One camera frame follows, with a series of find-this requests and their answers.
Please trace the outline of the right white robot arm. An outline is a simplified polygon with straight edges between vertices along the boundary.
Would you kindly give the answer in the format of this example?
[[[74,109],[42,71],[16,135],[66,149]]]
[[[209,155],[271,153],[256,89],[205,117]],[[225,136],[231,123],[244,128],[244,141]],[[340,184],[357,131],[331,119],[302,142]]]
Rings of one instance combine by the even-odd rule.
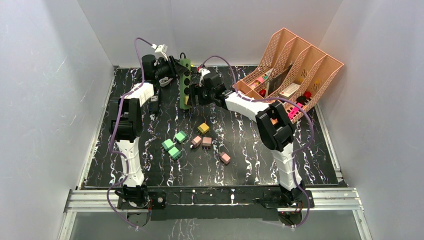
[[[295,128],[279,101],[256,101],[233,89],[227,88],[220,76],[206,68],[200,70],[199,83],[189,87],[188,103],[215,104],[253,120],[262,143],[270,150],[278,169],[281,200],[288,207],[295,207],[302,199],[302,178],[294,165]]]

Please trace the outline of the green power strip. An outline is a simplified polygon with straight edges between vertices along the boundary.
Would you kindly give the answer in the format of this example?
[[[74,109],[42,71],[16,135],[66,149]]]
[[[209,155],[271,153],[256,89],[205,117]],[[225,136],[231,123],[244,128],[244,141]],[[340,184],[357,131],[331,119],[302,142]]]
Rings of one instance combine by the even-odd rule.
[[[179,108],[188,110],[190,106],[184,104],[184,97],[189,96],[190,93],[191,60],[188,58],[181,58],[179,63],[184,67],[184,72],[179,76]]]

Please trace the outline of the pink plug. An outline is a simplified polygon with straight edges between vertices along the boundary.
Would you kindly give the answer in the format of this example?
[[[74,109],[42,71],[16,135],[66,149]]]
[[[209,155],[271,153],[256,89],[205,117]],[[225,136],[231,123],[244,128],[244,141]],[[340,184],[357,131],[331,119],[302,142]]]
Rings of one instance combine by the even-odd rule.
[[[228,165],[231,161],[231,157],[226,152],[221,152],[218,157],[225,165]]]
[[[195,149],[202,144],[203,138],[201,136],[196,136],[191,140],[190,148]]]

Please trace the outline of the pink plug adapter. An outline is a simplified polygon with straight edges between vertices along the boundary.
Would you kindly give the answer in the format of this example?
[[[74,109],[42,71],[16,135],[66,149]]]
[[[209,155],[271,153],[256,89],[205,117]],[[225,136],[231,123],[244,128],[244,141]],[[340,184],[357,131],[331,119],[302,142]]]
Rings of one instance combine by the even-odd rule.
[[[202,143],[201,143],[201,147],[203,150],[209,150],[212,147],[212,138],[211,137],[203,137],[202,138]]]

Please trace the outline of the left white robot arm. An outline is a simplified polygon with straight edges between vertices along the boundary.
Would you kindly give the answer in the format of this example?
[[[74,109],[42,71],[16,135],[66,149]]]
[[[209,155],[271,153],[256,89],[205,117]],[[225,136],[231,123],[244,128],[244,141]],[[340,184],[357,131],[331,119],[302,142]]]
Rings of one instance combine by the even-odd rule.
[[[123,167],[122,190],[116,194],[137,208],[149,203],[145,176],[140,163],[139,140],[143,131],[142,106],[155,96],[155,87],[163,79],[176,79],[186,71],[173,56],[141,58],[141,82],[123,96],[109,101],[109,150],[121,157]]]

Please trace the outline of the yellow plug adapter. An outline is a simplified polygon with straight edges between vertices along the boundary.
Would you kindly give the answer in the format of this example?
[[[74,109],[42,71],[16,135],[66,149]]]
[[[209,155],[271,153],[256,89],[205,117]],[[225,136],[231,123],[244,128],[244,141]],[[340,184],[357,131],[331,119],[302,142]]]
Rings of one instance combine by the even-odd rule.
[[[203,122],[197,127],[197,130],[201,135],[205,135],[210,130],[210,127]]]

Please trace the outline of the green plug adapter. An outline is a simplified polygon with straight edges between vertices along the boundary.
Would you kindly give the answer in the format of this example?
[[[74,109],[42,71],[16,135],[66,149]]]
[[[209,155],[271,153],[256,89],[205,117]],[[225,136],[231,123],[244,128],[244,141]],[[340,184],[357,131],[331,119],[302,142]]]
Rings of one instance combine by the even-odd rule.
[[[175,143],[173,142],[173,140],[169,138],[161,143],[161,149],[163,149],[164,151],[169,151],[174,146],[175,146]]]
[[[187,138],[188,138],[187,134],[182,130],[180,130],[178,133],[174,135],[174,139],[180,144],[186,141]]]

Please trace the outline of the black power strip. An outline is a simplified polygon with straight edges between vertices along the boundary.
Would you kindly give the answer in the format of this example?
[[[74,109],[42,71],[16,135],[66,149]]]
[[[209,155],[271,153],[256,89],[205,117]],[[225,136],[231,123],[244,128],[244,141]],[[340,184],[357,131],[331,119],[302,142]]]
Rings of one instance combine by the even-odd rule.
[[[157,115],[161,105],[161,89],[154,88],[154,95],[149,99],[148,111],[150,115]]]

